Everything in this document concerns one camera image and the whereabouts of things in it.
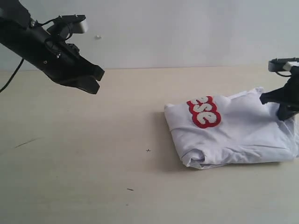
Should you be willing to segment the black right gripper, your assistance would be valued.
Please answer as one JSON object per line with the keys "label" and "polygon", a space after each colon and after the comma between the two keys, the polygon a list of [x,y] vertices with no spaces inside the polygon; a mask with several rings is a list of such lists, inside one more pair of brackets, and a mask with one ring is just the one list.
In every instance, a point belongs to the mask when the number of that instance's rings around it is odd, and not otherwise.
{"label": "black right gripper", "polygon": [[266,103],[278,103],[277,117],[285,121],[299,113],[299,70],[291,70],[291,76],[287,83],[276,90],[263,93],[260,101]]}

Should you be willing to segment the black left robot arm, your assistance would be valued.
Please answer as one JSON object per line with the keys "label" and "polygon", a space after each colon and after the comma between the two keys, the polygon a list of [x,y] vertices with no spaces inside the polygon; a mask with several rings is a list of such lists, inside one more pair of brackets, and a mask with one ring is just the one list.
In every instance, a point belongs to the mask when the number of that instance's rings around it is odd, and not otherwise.
{"label": "black left robot arm", "polygon": [[60,15],[45,23],[31,17],[18,0],[0,2],[0,43],[42,71],[56,84],[97,94],[105,71],[68,43],[87,31],[83,14]]}

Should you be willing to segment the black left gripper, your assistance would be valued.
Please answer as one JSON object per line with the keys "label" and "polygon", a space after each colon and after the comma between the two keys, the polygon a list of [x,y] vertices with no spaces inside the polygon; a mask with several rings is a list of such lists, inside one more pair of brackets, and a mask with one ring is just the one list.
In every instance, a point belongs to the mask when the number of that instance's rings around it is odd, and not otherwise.
{"label": "black left gripper", "polygon": [[54,83],[97,94],[105,71],[83,58],[74,44],[51,35],[36,35],[35,67]]}

